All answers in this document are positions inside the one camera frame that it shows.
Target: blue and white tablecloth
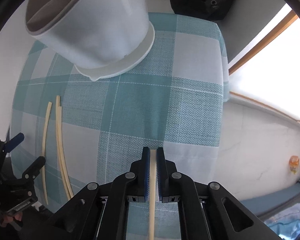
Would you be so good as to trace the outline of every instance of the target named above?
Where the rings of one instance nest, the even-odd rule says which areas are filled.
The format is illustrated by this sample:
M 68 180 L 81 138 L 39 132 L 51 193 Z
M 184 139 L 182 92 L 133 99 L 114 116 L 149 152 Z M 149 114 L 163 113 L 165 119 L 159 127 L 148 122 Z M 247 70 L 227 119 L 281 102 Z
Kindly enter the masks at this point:
M 67 170 L 77 193 L 91 181 L 111 182 L 141 158 L 143 146 L 163 147 L 178 171 L 208 183 L 218 155 L 222 106 L 228 96 L 224 40 L 217 24 L 187 16 L 150 13 L 154 45 L 135 68 L 96 82 L 52 49 L 33 44 L 15 92 L 11 136 L 25 140 L 11 154 L 17 177 L 41 155 L 48 102 L 53 102 L 46 142 L 47 207 L 66 203 L 57 163 L 55 100 L 61 96 Z M 42 177 L 35 180 L 45 203 Z M 145 239 L 146 204 L 131 204 L 127 239 Z M 155 236 L 180 238 L 175 203 L 156 205 Z

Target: person's hand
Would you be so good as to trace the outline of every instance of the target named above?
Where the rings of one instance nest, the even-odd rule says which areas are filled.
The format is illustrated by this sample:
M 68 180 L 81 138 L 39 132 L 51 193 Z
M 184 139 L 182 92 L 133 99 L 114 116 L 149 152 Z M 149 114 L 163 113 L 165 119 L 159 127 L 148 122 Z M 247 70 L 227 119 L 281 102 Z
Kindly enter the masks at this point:
M 3 222 L 1 224 L 1 226 L 3 228 L 5 228 L 9 223 L 11 223 L 13 221 L 13 218 L 15 218 L 18 221 L 21 221 L 22 220 L 22 212 L 19 212 L 19 213 L 15 214 L 13 217 L 4 215 Z

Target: black metal bracket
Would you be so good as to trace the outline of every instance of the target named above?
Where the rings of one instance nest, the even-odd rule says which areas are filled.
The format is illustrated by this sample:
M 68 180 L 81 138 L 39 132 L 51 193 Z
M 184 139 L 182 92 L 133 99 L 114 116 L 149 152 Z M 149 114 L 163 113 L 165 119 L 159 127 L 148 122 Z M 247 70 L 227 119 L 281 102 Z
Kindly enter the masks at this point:
M 7 153 L 11 152 L 24 140 L 19 133 L 10 141 L 0 141 L 0 222 L 4 215 L 13 217 L 38 201 L 34 190 L 34 179 L 45 164 L 45 158 L 38 157 L 22 174 L 21 179 L 8 179 L 2 173 L 2 166 Z
M 145 202 L 148 195 L 150 149 L 113 182 L 91 182 L 58 210 L 30 239 L 126 238 L 129 202 Z M 159 198 L 177 202 L 182 240 L 279 240 L 261 220 L 217 182 L 194 182 L 177 171 L 157 149 Z

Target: thin wooden strip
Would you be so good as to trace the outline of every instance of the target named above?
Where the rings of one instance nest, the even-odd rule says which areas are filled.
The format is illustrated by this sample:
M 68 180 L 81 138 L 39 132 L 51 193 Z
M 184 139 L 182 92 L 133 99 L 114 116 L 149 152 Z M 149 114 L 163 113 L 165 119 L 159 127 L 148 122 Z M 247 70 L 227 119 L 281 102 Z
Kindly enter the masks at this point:
M 252 59 L 257 53 L 259 53 L 265 46 L 278 37 L 285 29 L 287 29 L 295 20 L 298 19 L 298 15 L 291 10 L 285 18 L 279 22 L 261 41 L 259 41 L 251 50 L 247 52 L 241 59 L 239 59 L 231 68 L 229 68 L 229 75 L 238 70 L 246 62 Z
M 58 140 L 59 140 L 59 154 L 60 154 L 60 159 L 61 159 L 61 165 L 62 165 L 62 170 L 65 175 L 66 179 L 66 185 L 70 194 L 70 197 L 73 198 L 73 191 L 71 188 L 70 180 L 69 180 L 69 175 L 67 171 L 67 166 L 66 166 L 66 160 L 65 160 L 65 154 L 63 151 L 63 143 L 62 143 L 62 107 L 58 106 L 56 111 L 58 112 Z
M 41 150 L 41 155 L 45 157 L 45 152 L 46 152 L 46 138 L 47 138 L 47 130 L 48 130 L 48 122 L 50 118 L 50 112 L 51 112 L 51 107 L 52 107 L 52 102 L 48 103 L 47 106 L 47 111 L 46 111 L 46 118 L 44 122 L 44 127 L 43 127 L 43 136 L 42 136 L 42 150 Z M 47 193 L 47 186 L 46 186 L 46 171 L 45 171 L 45 166 L 42 167 L 41 169 L 42 172 L 42 184 L 43 184 L 43 193 L 44 193 L 44 199 L 47 203 L 48 202 L 48 193 Z
M 157 174 L 156 150 L 150 150 L 149 177 L 149 240 L 154 240 L 155 183 Z
M 291 117 L 290 115 L 288 115 L 288 114 L 286 114 L 286 113 L 284 113 L 284 112 L 281 112 L 280 110 L 278 110 L 278 109 L 276 109 L 276 108 L 274 108 L 274 107 L 272 107 L 272 106 L 269 106 L 269 105 L 267 105 L 267 104 L 265 104 L 265 103 L 262 103 L 262 102 L 260 102 L 260 101 L 254 100 L 254 99 L 252 99 L 252 98 L 248 98 L 248 97 L 246 97 L 246 96 L 244 96 L 244 95 L 241 95 L 241 94 L 238 94 L 238 93 L 235 93 L 235 92 L 232 92 L 232 91 L 230 91 L 230 94 L 235 95 L 235 96 L 237 96 L 237 97 L 244 98 L 244 99 L 249 100 L 249 101 L 252 101 L 252 102 L 254 102 L 254 103 L 257 103 L 258 105 L 265 106 L 266 108 L 269 108 L 269 109 L 271 109 L 271 110 L 273 110 L 273 111 L 275 111 L 275 112 L 277 112 L 277 113 L 279 113 L 279 114 L 282 114 L 282 115 L 284 115 L 285 117 L 288 117 L 289 119 L 292 119 L 293 121 L 297 121 L 296 119 L 294 119 L 294 118 Z
M 57 141 L 57 158 L 58 158 L 58 163 L 59 163 L 59 167 L 60 167 L 60 172 L 61 172 L 61 178 L 62 178 L 62 183 L 63 183 L 63 187 L 65 188 L 65 192 L 67 195 L 67 199 L 70 200 L 70 193 L 68 190 L 68 187 L 66 185 L 66 178 L 65 178 L 65 174 L 63 172 L 63 167 L 62 167 L 62 163 L 61 163 L 61 158 L 60 158 L 60 148 L 59 148 L 59 136 L 58 136 L 58 111 L 57 108 L 60 106 L 60 96 L 56 97 L 56 141 Z

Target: white plastic container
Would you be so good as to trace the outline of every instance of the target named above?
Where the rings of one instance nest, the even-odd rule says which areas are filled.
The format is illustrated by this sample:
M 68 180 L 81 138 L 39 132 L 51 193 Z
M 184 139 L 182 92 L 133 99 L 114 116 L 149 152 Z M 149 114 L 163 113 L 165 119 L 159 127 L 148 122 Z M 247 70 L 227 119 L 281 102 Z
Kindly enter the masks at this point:
M 91 72 L 111 66 L 136 50 L 150 30 L 150 46 L 143 45 L 137 56 L 141 61 L 154 39 L 146 0 L 29 0 L 26 28 L 34 38 L 73 62 L 80 72 L 90 70 L 90 78 Z M 100 77 L 116 75 L 107 72 L 103 70 Z M 120 74 L 122 69 L 112 72 Z

